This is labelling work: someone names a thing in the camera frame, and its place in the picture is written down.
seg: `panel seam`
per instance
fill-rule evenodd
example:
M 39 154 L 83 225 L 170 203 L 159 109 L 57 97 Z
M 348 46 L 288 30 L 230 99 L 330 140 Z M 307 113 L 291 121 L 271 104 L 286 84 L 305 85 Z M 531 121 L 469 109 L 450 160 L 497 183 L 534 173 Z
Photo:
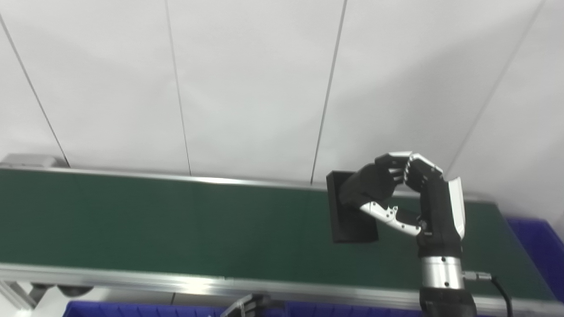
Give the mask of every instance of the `panel seam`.
M 188 161 L 188 173 L 192 175 L 192 168 L 190 166 L 190 156 L 188 154 L 188 140 L 186 137 L 186 124 L 184 123 L 184 111 L 182 110 L 182 97 L 180 96 L 180 82 L 178 80 L 178 69 L 177 69 L 177 62 L 176 62 L 176 53 L 174 51 L 174 40 L 173 40 L 173 29 L 170 23 L 170 12 L 169 12 L 169 2 L 168 0 L 164 0 L 165 2 L 165 10 L 166 10 L 166 23 L 169 29 L 169 40 L 170 40 L 170 52 L 173 58 L 173 68 L 174 68 L 174 80 L 177 86 L 177 95 L 178 95 L 178 107 L 180 109 L 180 120 L 182 122 L 182 134 L 184 137 L 184 148 L 186 149 L 186 160 Z
M 333 83 L 333 74 L 335 71 L 335 63 L 337 61 L 337 53 L 339 51 L 339 42 L 341 41 L 341 31 L 343 29 L 343 21 L 345 20 L 345 11 L 347 7 L 347 1 L 343 1 L 343 9 L 341 11 L 341 20 L 339 21 L 339 29 L 337 31 L 337 40 L 335 41 L 335 49 L 333 52 L 333 60 L 331 62 L 331 71 L 329 72 L 329 82 L 327 83 L 327 92 L 325 93 L 325 102 L 323 104 L 323 113 L 321 114 L 321 124 L 319 126 L 319 134 L 317 139 L 317 144 L 315 146 L 314 163 L 311 169 L 310 184 L 314 182 L 315 166 L 317 164 L 317 158 L 319 154 L 319 145 L 321 143 L 321 134 L 323 133 L 323 125 L 325 124 L 325 114 L 327 113 L 327 104 L 329 103 L 329 95 L 331 93 L 331 84 Z
M 454 158 L 452 159 L 449 166 L 445 169 L 445 172 L 444 172 L 445 175 L 448 175 L 448 173 L 454 167 L 456 161 L 459 159 L 460 154 L 462 153 L 464 147 L 468 143 L 470 137 L 472 136 L 472 133 L 474 133 L 474 130 L 478 126 L 478 122 L 482 118 L 485 110 L 488 108 L 488 106 L 491 103 L 491 100 L 493 99 L 495 93 L 497 92 L 497 88 L 499 87 L 499 84 L 505 78 L 507 71 L 509 70 L 513 61 L 515 60 L 517 53 L 521 49 L 521 46 L 523 45 L 525 38 L 527 37 L 527 35 L 528 35 L 529 31 L 531 30 L 533 24 L 535 23 L 536 18 L 539 16 L 539 13 L 540 13 L 541 9 L 543 8 L 545 2 L 546 2 L 546 0 L 541 0 L 539 5 L 535 9 L 535 12 L 533 12 L 531 19 L 529 20 L 529 22 L 527 23 L 527 26 L 525 27 L 525 31 L 523 31 L 523 34 L 521 35 L 519 41 L 517 41 L 515 48 L 513 49 L 511 54 L 509 55 L 509 58 L 507 59 L 507 62 L 505 63 L 504 67 L 502 68 L 502 70 L 501 70 L 500 74 L 498 75 L 496 81 L 493 83 L 492 89 L 490 90 L 490 93 L 487 95 L 486 100 L 484 101 L 484 104 L 480 107 L 480 110 L 478 111 L 478 114 L 476 115 L 474 121 L 472 122 L 472 125 L 468 129 L 468 132 L 464 136 L 464 139 L 462 139 L 462 142 L 461 142 L 458 150 L 456 151 Z
M 20 54 L 17 52 L 16 45 L 14 44 L 14 40 L 12 39 L 10 32 L 8 31 L 8 27 L 6 26 L 6 23 L 4 22 L 4 18 L 3 18 L 1 13 L 0 13 L 0 24 L 2 24 L 2 29 L 4 30 L 4 33 L 6 34 L 8 42 L 10 43 L 10 46 L 12 47 L 14 54 L 16 55 L 17 62 L 20 64 L 20 68 L 21 68 L 22 72 L 24 73 L 25 79 L 27 80 L 28 85 L 32 90 L 33 96 L 35 97 L 37 104 L 39 105 L 39 108 L 41 109 L 41 113 L 43 113 L 43 117 L 45 118 L 45 121 L 47 122 L 47 125 L 49 126 L 49 130 L 51 130 L 51 133 L 53 134 L 53 138 L 55 139 L 55 142 L 57 143 L 57 146 L 59 147 L 59 150 L 61 151 L 61 154 L 63 155 L 63 159 L 65 160 L 65 163 L 67 164 L 67 166 L 71 167 L 69 160 L 67 159 L 67 155 L 65 154 L 65 151 L 63 151 L 63 147 L 61 146 L 61 142 L 59 141 L 59 138 L 55 134 L 55 130 L 53 129 L 53 126 L 51 125 L 51 121 L 49 121 L 49 118 L 47 117 L 47 113 L 45 112 L 45 109 L 43 108 L 43 104 L 41 103 L 39 96 L 37 95 L 37 92 L 35 90 L 35 87 L 32 84 L 31 79 L 29 78 L 28 71 L 25 69 L 25 66 L 24 66 L 23 61 L 21 60 Z

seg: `metal leg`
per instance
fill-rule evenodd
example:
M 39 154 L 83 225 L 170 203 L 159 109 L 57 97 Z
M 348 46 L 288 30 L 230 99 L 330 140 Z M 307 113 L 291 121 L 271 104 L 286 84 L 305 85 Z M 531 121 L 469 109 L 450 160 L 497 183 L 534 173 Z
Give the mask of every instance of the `metal leg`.
M 0 281 L 0 293 L 19 310 L 34 309 L 41 297 L 43 297 L 43 294 L 41 294 L 38 300 L 34 299 L 15 281 Z

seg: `cable connector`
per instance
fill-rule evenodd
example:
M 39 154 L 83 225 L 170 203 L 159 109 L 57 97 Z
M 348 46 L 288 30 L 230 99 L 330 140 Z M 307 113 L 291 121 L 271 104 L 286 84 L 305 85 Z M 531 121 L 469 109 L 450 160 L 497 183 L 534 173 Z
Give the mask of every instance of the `cable connector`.
M 491 281 L 492 275 L 486 272 L 463 271 L 462 278 L 467 281 Z

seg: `black rectangular object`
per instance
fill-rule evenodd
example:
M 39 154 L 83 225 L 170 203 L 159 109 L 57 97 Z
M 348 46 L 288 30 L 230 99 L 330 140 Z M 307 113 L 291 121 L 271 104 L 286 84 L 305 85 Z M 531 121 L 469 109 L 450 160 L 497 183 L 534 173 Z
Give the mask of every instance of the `black rectangular object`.
M 353 175 L 350 171 L 332 171 L 327 175 L 327 193 L 334 243 L 370 243 L 378 241 L 376 219 L 339 200 L 339 188 Z

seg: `white wall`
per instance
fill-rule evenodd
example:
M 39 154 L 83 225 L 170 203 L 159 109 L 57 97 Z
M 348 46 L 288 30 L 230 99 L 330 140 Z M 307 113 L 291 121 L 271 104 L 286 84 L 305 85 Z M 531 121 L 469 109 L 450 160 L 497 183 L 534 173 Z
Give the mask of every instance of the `white wall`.
M 0 14 L 45 110 L 0 33 L 0 155 L 322 182 L 409 149 L 564 236 L 562 1 L 1 0 Z

